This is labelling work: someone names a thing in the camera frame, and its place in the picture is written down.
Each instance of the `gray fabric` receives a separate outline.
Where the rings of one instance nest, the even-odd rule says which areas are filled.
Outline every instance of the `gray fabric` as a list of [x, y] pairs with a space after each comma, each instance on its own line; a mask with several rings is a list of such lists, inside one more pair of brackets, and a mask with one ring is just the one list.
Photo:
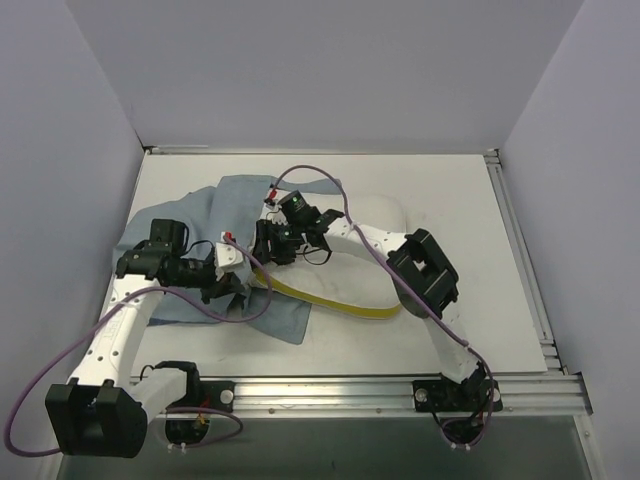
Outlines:
[[[236, 175], [223, 177], [217, 187], [205, 187], [189, 193], [180, 200], [165, 202], [140, 210], [127, 225], [120, 242], [113, 252], [113, 263], [138, 242], [149, 236], [149, 227], [154, 218], [170, 218], [184, 222], [190, 231], [189, 244], [197, 240], [219, 241], [220, 233], [230, 231], [239, 245], [247, 247], [255, 232], [255, 222], [262, 212], [263, 199], [274, 177], [266, 175]], [[304, 193], [337, 194], [338, 189], [329, 180], [307, 184], [281, 182], [279, 188], [298, 189]], [[197, 245], [189, 253], [190, 257], [204, 259], [210, 251], [208, 244]], [[242, 282], [249, 278], [251, 270], [247, 266], [237, 274]], [[184, 290], [195, 299], [200, 299], [199, 290]], [[266, 292], [249, 289], [243, 294], [243, 314], [260, 310], [266, 302]], [[226, 314], [233, 295], [213, 300], [209, 309]], [[304, 339], [311, 305], [279, 293], [269, 310], [259, 319], [251, 322], [254, 328], [267, 335], [288, 343], [299, 345]], [[165, 296], [156, 308], [150, 325], [166, 323], [218, 323], [174, 296]]]

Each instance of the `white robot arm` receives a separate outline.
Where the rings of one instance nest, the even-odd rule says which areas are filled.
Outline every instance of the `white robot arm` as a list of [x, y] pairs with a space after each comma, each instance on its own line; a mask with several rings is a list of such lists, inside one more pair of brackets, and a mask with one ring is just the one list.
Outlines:
[[[342, 252], [375, 261], [342, 212], [320, 213], [292, 192], [278, 202], [286, 224], [259, 220], [253, 255], [261, 262], [287, 264], [304, 246]], [[457, 300], [458, 275], [425, 230], [413, 234], [385, 232], [359, 225], [380, 258], [436, 312], [445, 325], [464, 337], [462, 325], [444, 309]], [[109, 307], [123, 303], [98, 331], [78, 367], [64, 385], [52, 385], [45, 405], [63, 453], [75, 455], [135, 456], [146, 435], [146, 425], [170, 405], [198, 406], [202, 385], [195, 364], [162, 362], [152, 374], [131, 385], [132, 366], [153, 311], [163, 293], [140, 289], [158, 286], [200, 288], [203, 301], [241, 291], [233, 274], [245, 261], [228, 245], [216, 243], [204, 261], [183, 258], [186, 227], [173, 220], [154, 220], [149, 240], [140, 242], [118, 261]], [[443, 382], [454, 395], [474, 396], [485, 372], [463, 346], [454, 342], [396, 285], [402, 305], [423, 319], [440, 357]]]

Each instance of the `black clamp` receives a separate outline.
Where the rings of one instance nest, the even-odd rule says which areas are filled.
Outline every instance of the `black clamp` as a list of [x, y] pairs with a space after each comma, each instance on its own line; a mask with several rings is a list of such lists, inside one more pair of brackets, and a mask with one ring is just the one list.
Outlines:
[[[405, 237], [402, 246], [389, 253], [387, 265], [442, 318], [442, 311], [458, 300], [458, 273], [433, 235], [419, 228]], [[400, 303], [412, 315], [426, 318], [428, 314], [409, 294], [395, 284]]]
[[218, 278], [215, 248], [205, 260], [182, 257], [187, 252], [188, 231], [182, 222], [154, 219], [149, 239], [118, 259], [116, 277], [144, 275], [147, 280], [157, 279], [163, 287], [198, 288], [207, 304], [213, 298], [244, 293], [245, 287], [234, 273]]
[[193, 362], [166, 360], [153, 367], [154, 370], [175, 368], [187, 374], [187, 393], [180, 400], [172, 403], [171, 407], [198, 407], [204, 401], [204, 390], [200, 381], [200, 372]]
[[[265, 203], [275, 207], [273, 198], [268, 197]], [[253, 255], [265, 264], [288, 265], [295, 262], [297, 250], [302, 245], [310, 245], [327, 252], [331, 249], [324, 238], [329, 225], [344, 213], [329, 209], [320, 213], [317, 207], [309, 205], [302, 194], [295, 190], [277, 203], [287, 220], [286, 225], [270, 220], [256, 222], [256, 247]]]

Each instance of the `light purple wall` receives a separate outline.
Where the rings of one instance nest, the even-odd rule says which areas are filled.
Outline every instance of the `light purple wall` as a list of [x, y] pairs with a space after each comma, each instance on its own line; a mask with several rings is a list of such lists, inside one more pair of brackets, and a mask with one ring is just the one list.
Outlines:
[[503, 150], [611, 478], [640, 472], [640, 2], [587, 0]]
[[[95, 321], [142, 150], [62, 0], [0, 7], [0, 416], [26, 382]], [[46, 378], [65, 378], [70, 364]], [[50, 447], [47, 386], [14, 432]], [[0, 477], [39, 461], [0, 448]]]
[[500, 147], [582, 0], [68, 0], [146, 145]]

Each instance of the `white tabletop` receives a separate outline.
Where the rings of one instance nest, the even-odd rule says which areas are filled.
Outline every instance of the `white tabletop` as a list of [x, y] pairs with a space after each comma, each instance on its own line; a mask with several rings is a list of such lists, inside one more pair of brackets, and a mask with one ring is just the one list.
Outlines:
[[[484, 159], [479, 155], [150, 155], [131, 215], [236, 174], [278, 176], [312, 164], [340, 178], [348, 194], [395, 197], [409, 231], [431, 231], [456, 267], [457, 308], [469, 340], [497, 373], [541, 372], [546, 365]], [[296, 171], [287, 180], [320, 178]], [[189, 360], [207, 376], [438, 373], [422, 323], [407, 312], [388, 320], [313, 307], [302, 345], [248, 325], [149, 327], [134, 372], [161, 360]]]

